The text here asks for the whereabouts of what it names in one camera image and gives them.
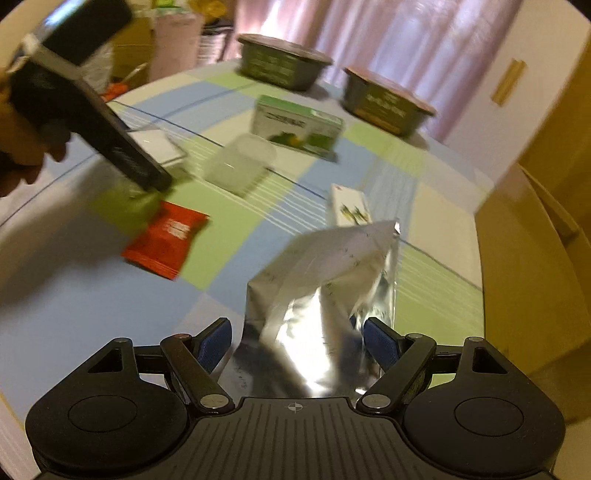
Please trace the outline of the person left hand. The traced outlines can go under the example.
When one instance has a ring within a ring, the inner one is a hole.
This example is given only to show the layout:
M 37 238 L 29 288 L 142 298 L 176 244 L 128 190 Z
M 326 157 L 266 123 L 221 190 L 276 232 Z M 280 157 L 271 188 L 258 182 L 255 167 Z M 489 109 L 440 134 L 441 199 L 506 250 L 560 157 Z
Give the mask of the person left hand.
M 9 84 L 9 76 L 1 70 L 1 152 L 9 160 L 9 165 L 1 170 L 2 197 L 10 195 L 22 182 L 35 183 L 46 155 L 61 162 L 71 139 L 71 132 L 62 127 L 41 135 L 11 105 Z

